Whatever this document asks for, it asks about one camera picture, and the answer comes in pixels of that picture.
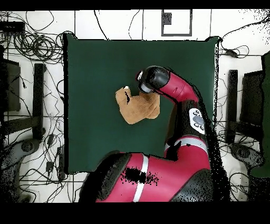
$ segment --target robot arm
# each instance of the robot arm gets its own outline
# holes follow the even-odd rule
[[[85,181],[79,202],[210,201],[213,183],[196,93],[162,67],[148,67],[136,79],[140,91],[157,92],[176,104],[173,135],[166,141],[165,156],[107,156]]]

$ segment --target power cord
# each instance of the power cord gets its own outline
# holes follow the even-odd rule
[[[11,13],[9,15],[10,18],[15,18],[18,19],[26,24],[26,27],[29,30],[32,30],[32,32],[25,31],[25,34],[23,35],[14,35],[13,36],[13,45],[14,48],[19,52],[19,54],[16,53],[9,53],[9,54],[14,54],[14,55],[22,55],[29,60],[32,61],[42,61],[46,62],[48,64],[57,64],[57,63],[62,63],[63,60],[63,34],[72,34],[76,39],[77,37],[75,34],[71,31],[64,31],[60,34],[52,34],[52,33],[41,33],[40,31],[44,30],[47,28],[49,25],[51,25],[54,22],[54,16],[52,15],[52,22],[47,25],[46,27],[36,30],[32,26],[29,25],[28,20],[27,20],[27,11],[26,11],[26,21],[19,16],[16,13]],[[47,37],[45,35],[55,35],[56,38],[53,40],[50,37]],[[10,37],[8,41],[8,45],[6,49],[10,49],[9,44],[11,43],[11,38]]]
[[[55,142],[54,144],[53,144],[53,142],[52,142],[52,143],[49,145],[49,147],[46,147],[46,144],[45,144],[46,140],[47,140],[48,138],[50,138],[50,136],[52,136],[52,135],[55,137],[56,140],[59,139],[59,136],[58,136],[58,135],[50,134],[51,128],[52,128],[52,124],[50,125],[49,134],[47,135],[46,138],[44,138],[44,143],[43,143],[43,154],[41,155],[41,156],[44,156],[44,159],[43,159],[43,161],[42,161],[40,167],[41,167],[42,164],[44,163],[44,161],[45,161],[47,155],[49,155],[49,161],[52,162],[52,159],[51,159],[50,154],[49,154],[49,148],[51,148],[54,144],[56,144],[56,142]],[[54,127],[54,129],[53,129],[53,132],[54,132],[55,128],[57,128],[57,121],[56,121],[55,127]],[[31,175],[33,175],[35,172],[33,172],[33,173],[30,174],[30,175],[27,175],[27,174],[28,174],[28,172],[27,172],[24,176],[22,176],[22,178],[25,177],[25,176],[31,176]]]
[[[32,184],[22,184],[22,185],[20,185],[20,188],[21,188],[22,186],[25,186],[25,185],[27,185],[27,186],[28,186],[27,188],[29,188],[30,186],[49,185],[49,184],[51,184],[51,183],[57,184],[57,189],[49,196],[49,198],[47,199],[47,201],[46,201],[45,203],[48,203],[49,201],[54,200],[54,198],[55,198],[61,191],[58,192],[58,193],[56,193],[55,196],[54,196],[53,198],[51,198],[52,195],[53,195],[55,192],[57,192],[59,188],[62,188],[62,189],[63,189],[64,186],[65,186],[65,184],[62,185],[62,182],[60,182],[60,181],[53,181],[53,180],[51,180],[50,178],[48,178],[47,176],[44,175],[45,172],[44,172],[44,173],[41,173],[40,171],[38,171],[38,169],[30,169],[30,170],[28,170],[28,172],[31,171],[31,170],[34,170],[35,172],[39,173],[39,174],[40,174],[40,177],[39,177],[39,178],[41,178],[41,177],[46,178],[46,179],[49,181],[49,183],[47,182],[47,183],[44,183],[44,184],[34,184],[34,183],[37,181],[37,180],[36,180],[36,181],[34,181]],[[31,192],[31,191],[26,191],[26,192],[34,194],[34,195],[35,195],[35,199],[36,199],[36,194],[35,194],[34,192]]]
[[[252,25],[260,25],[260,24],[262,24],[262,23],[268,23],[268,22],[270,22],[270,10],[269,10],[268,15],[267,15],[263,20],[261,20],[261,21],[259,21],[259,22],[255,22],[255,23],[250,23],[250,24],[244,25],[244,26],[242,26],[242,27],[240,27],[240,28],[238,28],[238,29],[235,29],[235,30],[232,30],[232,31],[226,33],[226,34],[222,37],[221,42],[220,42],[220,45],[221,45],[221,47],[222,47],[221,50],[224,50],[224,51],[225,51],[225,54],[220,54],[220,55],[228,55],[228,56],[231,56],[231,57],[233,57],[233,58],[245,58],[246,56],[248,56],[248,55],[249,55],[249,48],[248,48],[248,46],[246,46],[246,45],[239,46],[239,47],[237,47],[237,48],[235,48],[235,49],[227,49],[227,48],[224,48],[224,47],[223,47],[223,44],[222,44],[222,43],[223,43],[223,40],[224,40],[224,37],[227,36],[227,35],[229,35],[230,33],[233,33],[233,32],[235,32],[235,31],[244,29],[244,28],[246,28],[246,27],[249,27],[249,26],[252,26]],[[239,51],[238,49],[241,48],[241,47],[243,47],[243,46],[247,47],[247,49],[248,49],[247,54],[240,54],[240,51]]]
[[[244,173],[236,172],[236,173],[233,173],[232,175],[230,175],[230,177],[229,177],[230,192],[231,192],[233,198],[234,198],[236,201],[239,201],[239,200],[235,197],[234,192],[235,192],[235,193],[238,193],[238,191],[240,191],[240,192],[242,192],[244,195],[248,196],[248,190],[246,190],[246,188],[248,188],[248,185],[242,185],[242,184],[234,185],[234,184],[232,184],[231,179],[232,179],[232,177],[233,177],[234,175],[236,175],[236,174],[243,175],[243,176],[245,176],[246,178],[248,178],[248,176],[247,176],[246,174],[244,174]]]
[[[129,32],[130,32],[131,24],[132,24],[132,22],[133,22],[135,16],[136,16],[140,11],[141,11],[141,10],[138,10],[138,11],[136,12],[136,14],[133,16],[133,18],[132,18],[132,20],[131,20],[131,22],[130,22],[130,25],[129,25]]]
[[[94,15],[95,15],[95,18],[97,19],[97,23],[98,23],[98,26],[99,26],[100,31],[101,31],[101,32],[103,33],[103,35],[105,36],[105,39],[106,39],[106,40],[109,40],[109,39],[106,37],[104,31],[101,29],[101,26],[100,26],[100,24],[99,24],[99,18],[97,17],[97,14],[95,13],[95,10],[94,10]]]
[[[57,83],[56,89],[57,89],[57,92],[58,92],[58,93],[64,95],[64,93],[60,92],[59,89],[58,89],[58,85],[59,85],[62,81],[64,81],[64,79],[60,80],[60,81]]]
[[[29,26],[32,30],[34,30],[34,31],[42,31],[42,30],[46,29],[47,27],[49,27],[49,26],[53,23],[53,21],[54,21],[54,16],[53,16],[52,12],[49,11],[49,13],[50,13],[51,16],[52,16],[52,21],[51,21],[47,26],[45,26],[44,28],[42,28],[42,29],[40,29],[40,30],[37,30],[37,29],[32,28],[32,27],[29,25],[29,22],[28,22],[28,19],[27,19],[27,13],[28,13],[28,11],[25,12],[25,19],[26,19],[26,21],[27,21],[28,26]]]

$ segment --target black cable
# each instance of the black cable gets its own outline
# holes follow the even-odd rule
[[[34,192],[32,192],[32,191],[24,190],[24,189],[22,189],[21,187],[19,187],[19,188],[20,188],[22,191],[25,191],[25,192],[28,192],[28,193],[31,193],[31,194],[35,195],[35,198],[34,198],[34,200],[33,200],[32,203],[35,202],[35,200],[36,200],[36,193],[34,193]]]
[[[28,11],[25,12],[25,19],[26,19],[28,25],[31,27],[32,30],[34,30],[34,31],[42,31],[42,30],[46,29],[48,26],[50,26],[50,25],[53,23],[53,21],[54,21],[54,16],[53,16],[52,12],[51,12],[51,11],[49,11],[49,12],[50,12],[50,14],[52,15],[52,21],[50,22],[49,25],[47,25],[46,27],[44,27],[44,28],[42,28],[42,29],[40,29],[40,30],[33,29],[33,28],[29,25],[29,22],[28,22],[28,19],[27,19],[27,13],[28,13]]]
[[[43,161],[41,162],[40,166],[39,166],[37,169],[30,169],[30,170],[34,170],[35,172],[37,172],[37,170],[40,169],[40,167],[42,166],[42,164],[44,163],[44,161],[45,161],[45,157],[44,157]],[[19,177],[21,177],[21,178],[20,178],[20,181],[21,181],[22,178],[27,177],[27,176],[32,176],[32,175],[35,173],[35,172],[33,172],[32,174],[27,175],[28,172],[29,172],[30,170],[28,170],[24,175],[20,175],[20,176],[19,176]]]
[[[8,11],[0,11],[0,22],[6,22]]]
[[[57,85],[56,85],[56,89],[57,89],[57,92],[59,92],[60,94],[64,95],[64,93],[60,92],[59,89],[58,89],[58,85],[60,84],[60,82],[64,81],[64,79],[60,80]]]
[[[98,25],[99,25],[99,29],[101,30],[101,32],[102,32],[103,35],[105,36],[106,40],[109,40],[109,39],[106,37],[104,31],[101,29],[101,26],[100,26],[100,24],[99,24],[99,18],[97,17],[97,14],[95,13],[95,10],[94,10],[94,14],[95,14],[95,18],[97,19],[97,22],[98,22]]]
[[[60,184],[60,182],[61,182],[61,181],[53,181],[53,180],[51,180],[50,178],[48,178],[47,176],[45,176],[44,174],[42,174],[40,171],[38,171],[38,169],[34,169],[34,168],[29,169],[25,174],[27,175],[28,172],[30,172],[31,170],[37,172],[37,173],[40,174],[42,177],[46,178],[47,180],[49,180],[49,181],[52,182],[52,183]]]
[[[35,172],[38,172],[38,173],[41,175],[40,177],[43,176],[44,178],[47,179],[47,181],[49,180],[49,183],[46,182],[45,184],[34,184],[34,182],[36,182],[36,181],[40,178],[40,177],[39,177],[39,178],[38,178],[37,180],[35,180],[32,184],[22,184],[22,185],[20,185],[19,187],[21,187],[21,186],[23,186],[23,185],[27,185],[28,187],[30,187],[31,185],[48,185],[48,184],[51,184],[51,183],[55,183],[55,184],[57,184],[57,189],[56,189],[56,191],[54,191],[54,192],[51,194],[51,196],[52,196],[52,195],[55,193],[55,196],[54,196],[53,198],[51,198],[51,199],[50,199],[50,197],[51,197],[51,196],[50,196],[50,197],[48,198],[47,202],[49,202],[50,200],[53,200],[53,201],[54,201],[55,197],[62,191],[62,189],[63,189],[63,187],[64,187],[64,185],[62,185],[62,182],[61,182],[61,181],[52,181],[50,178],[47,178],[47,177],[44,175],[45,172],[42,174],[41,172],[38,171],[38,169],[30,169],[30,170],[34,170]],[[57,190],[59,189],[59,188],[58,188],[58,185],[59,185],[59,184],[61,184],[61,187],[59,187],[59,188],[62,188],[62,189],[61,189],[60,192],[57,193]]]
[[[11,146],[17,141],[17,139],[19,138],[19,136],[20,136],[21,134],[23,134],[23,133],[25,133],[25,132],[28,132],[28,131],[31,130],[31,129],[32,129],[32,128],[29,128],[29,129],[27,129],[27,130],[21,132],[20,134],[18,134],[18,136],[15,138],[15,140],[14,140],[13,142],[11,142],[9,145],[5,146],[4,148],[11,147]]]
[[[45,161],[45,159],[47,160],[47,158],[46,158],[46,155],[47,155],[47,153],[49,153],[49,151],[48,150],[46,150],[46,151],[44,151],[44,147],[46,147],[46,139],[49,137],[49,135],[47,135],[47,137],[44,139],[44,142],[43,142],[43,153],[42,153],[42,155],[44,155],[44,159],[43,159],[43,161],[42,161],[42,163],[40,164],[40,166],[38,167],[38,169],[40,169],[40,167],[42,166],[42,164],[44,163],[44,161]],[[27,173],[29,172],[29,170],[26,172],[26,174],[25,175],[23,175],[22,176],[22,178],[23,177],[26,177],[26,176],[31,176],[31,175],[33,175],[35,172],[33,172],[32,174],[30,174],[30,175],[27,175]]]
[[[44,173],[46,173],[46,171]],[[44,175],[44,173],[42,175]],[[39,180],[42,177],[42,175],[37,180]],[[35,182],[36,181],[34,181],[32,184],[29,184],[29,186],[27,188],[29,188],[30,186],[32,186]],[[25,191],[27,188],[23,189],[23,191]]]
[[[218,79],[221,80],[221,81],[224,83],[224,86],[225,86],[226,89],[228,90],[228,87],[226,86],[224,79],[221,79],[221,78],[218,78]]]
[[[74,35],[71,31],[64,31],[60,34],[52,34],[52,33],[41,33],[39,31],[47,28],[49,25],[52,24],[54,21],[54,16],[51,13],[53,17],[53,21],[46,27],[35,30],[32,28],[32,26],[29,25],[27,21],[24,21],[21,16],[19,16],[16,13],[13,13],[17,15],[18,17],[10,16],[11,18],[18,19],[22,22],[24,22],[29,30],[33,30],[34,33],[31,33],[29,31],[25,31],[25,34],[22,35],[15,35],[13,37],[13,45],[14,48],[19,52],[19,54],[11,53],[14,55],[22,55],[29,60],[33,61],[43,61],[48,64],[56,64],[56,63],[62,63],[63,60],[63,34],[72,34],[74,38],[77,39],[77,37]],[[46,37],[45,35],[56,35],[56,39],[53,40],[52,38]]]
[[[25,83],[24,83],[24,80],[26,80],[26,79],[23,79],[20,75],[18,75],[17,77],[15,77],[15,78],[9,83],[9,85],[10,85],[11,83],[13,83],[15,80],[19,79],[19,78],[21,78],[21,80],[22,80],[22,82],[23,82],[23,88],[26,89],[26,85],[25,85]]]
[[[131,20],[131,22],[130,22],[130,25],[129,25],[129,31],[130,31],[130,28],[131,28],[131,24],[132,24],[132,22],[133,22],[133,20],[134,20],[134,17],[135,17],[140,11],[141,11],[141,10],[138,10],[137,13],[133,16],[133,18],[132,18],[132,20]]]
[[[241,172],[233,173],[233,174],[229,177],[229,183],[230,183],[230,186],[231,186],[231,187],[230,187],[230,192],[231,192],[232,196],[234,197],[234,199],[235,199],[236,201],[239,201],[239,200],[235,197],[235,195],[233,194],[232,187],[237,188],[237,189],[240,190],[242,193],[244,193],[246,196],[248,196],[248,192],[244,189],[244,188],[247,188],[248,186],[243,186],[243,185],[241,185],[241,184],[240,184],[240,185],[234,185],[234,184],[232,184],[230,180],[231,180],[232,177],[233,177],[234,175],[236,175],[236,174],[241,174],[241,175],[247,177],[248,179],[249,179],[249,177],[248,177],[246,174],[241,173]]]
[[[227,98],[225,99],[225,101],[223,102],[223,104],[221,104],[221,103],[217,102],[218,104],[220,104],[220,105],[219,105],[219,106],[217,106],[217,107],[222,107],[222,106],[224,106],[224,105],[225,105],[225,103],[226,103],[226,101],[227,101]]]
[[[77,191],[79,191],[80,189],[82,188],[82,186],[80,187],[80,188],[78,188],[77,190],[75,190],[75,193],[74,193],[74,200],[73,200],[73,203],[75,202],[75,200],[76,200],[76,193],[77,193]]]
[[[225,51],[228,50],[228,49],[225,49],[225,48],[223,47],[223,45],[222,45],[222,42],[223,42],[223,40],[224,40],[224,37],[227,36],[228,34],[233,33],[233,32],[235,32],[235,31],[238,31],[238,30],[241,30],[241,29],[244,29],[244,28],[249,27],[249,26],[252,26],[252,25],[260,25],[260,24],[262,24],[262,23],[268,23],[268,22],[270,22],[270,13],[269,13],[263,20],[261,20],[261,21],[259,21],[259,22],[250,23],[250,24],[244,25],[244,26],[242,26],[242,27],[240,27],[240,28],[238,28],[238,29],[235,29],[235,30],[232,30],[232,31],[226,33],[226,34],[222,37],[222,39],[221,39],[221,42],[220,42],[221,47],[222,47],[223,50],[225,50]],[[246,46],[246,47],[247,47],[247,49],[248,49],[248,53],[247,53],[246,55],[244,55],[244,57],[242,57],[242,58],[245,58],[245,57],[248,56],[248,54],[249,54],[249,48],[248,48],[248,46]]]
[[[28,160],[27,162],[22,162],[22,164],[26,164],[26,163],[29,163],[30,161],[34,161],[34,160],[37,160],[37,159],[39,159],[41,156],[43,156],[43,155],[45,155],[45,151],[43,151],[43,153],[38,157],[38,158],[34,158],[34,159],[32,159],[32,160]]]
[[[54,86],[55,86],[55,88],[57,89],[57,86],[56,86],[56,84],[55,84],[55,82],[54,82],[54,79],[53,79],[53,76],[52,76],[52,74],[50,73],[50,71],[47,69],[47,72],[49,73],[49,75],[51,76],[51,78],[52,78],[52,81],[53,81],[53,84],[54,84]]]
[[[46,181],[39,181],[39,180],[33,180],[33,182],[47,182],[48,180]],[[44,186],[44,185],[50,185],[50,184],[54,184],[54,183],[41,183],[41,184],[31,184],[31,186]],[[20,184],[19,186],[29,186],[30,184]]]
[[[217,100],[222,99],[222,98],[227,97],[227,96],[228,96],[228,94],[225,95],[225,96],[222,96],[222,97],[218,98]]]
[[[247,139],[247,136],[243,136],[240,140],[239,140],[239,144],[241,144],[243,141],[245,141]]]
[[[58,98],[56,98],[54,95],[52,95],[52,93],[47,94],[46,96],[44,96],[44,98],[47,97],[48,95],[51,95],[53,98],[56,99],[56,103],[54,104],[54,107],[55,107],[56,110],[58,111],[58,113],[55,115],[55,117],[56,117],[56,116],[58,116],[58,114],[60,113],[60,111],[58,110],[58,108],[57,108],[57,106],[56,106],[56,104],[58,103]],[[46,113],[47,113],[47,115],[49,116],[48,111],[47,111],[47,109],[46,109],[45,101],[43,100],[43,102],[44,102],[44,107],[45,107]]]
[[[60,117],[56,119],[55,128],[61,133],[64,134],[64,131],[60,130],[60,122],[64,123],[63,120],[60,120]]]
[[[69,194],[69,183],[67,183],[66,188],[67,188],[67,197],[69,198],[70,203],[72,203],[72,201],[70,200],[70,194]]]
[[[24,101],[24,99],[22,99],[20,96],[18,96],[15,92],[13,92],[12,90],[9,90],[13,95],[15,95],[16,97],[18,97],[23,103],[24,103],[24,105],[25,105],[25,107],[26,107],[26,109],[27,109],[27,112],[28,112],[28,114],[29,114],[29,116],[31,117],[31,119],[33,119],[32,118],[32,115],[31,115],[31,113],[30,113],[30,111],[29,111],[29,109],[28,109],[28,106],[26,105],[26,103],[25,103],[25,101]]]
[[[51,198],[51,196],[52,196],[55,192],[57,192],[58,189],[61,188],[61,190],[54,196],[54,198],[55,198],[58,194],[60,194],[60,192],[63,190],[65,184],[66,184],[66,183],[64,183],[63,186],[58,187],[58,188],[57,188],[57,189],[56,189],[56,190],[48,197],[48,199],[47,199],[47,201],[46,201],[45,203],[48,203],[49,201],[53,200],[53,198]]]
[[[44,142],[43,145],[45,146],[45,151],[47,152],[48,157],[49,157],[49,160],[48,160],[47,157],[46,157],[46,155],[45,155],[45,159],[46,159],[48,162],[52,162],[52,158],[51,158],[51,156],[50,156],[50,154],[49,154],[49,149],[50,149],[50,147],[49,147],[49,148],[47,147],[46,142]]]

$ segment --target green mat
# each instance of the green mat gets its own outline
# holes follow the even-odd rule
[[[160,97],[156,119],[129,125],[115,100],[123,86],[129,86],[132,95],[139,93],[135,75],[148,66],[170,67],[195,84],[212,119],[218,40],[105,41],[67,35],[68,172],[93,171],[113,150],[163,156],[172,103]]]

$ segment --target stuffed animal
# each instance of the stuffed animal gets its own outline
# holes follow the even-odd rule
[[[157,93],[132,96],[129,87],[123,87],[115,93],[120,113],[125,121],[132,125],[145,118],[155,119],[160,113],[160,96]]]

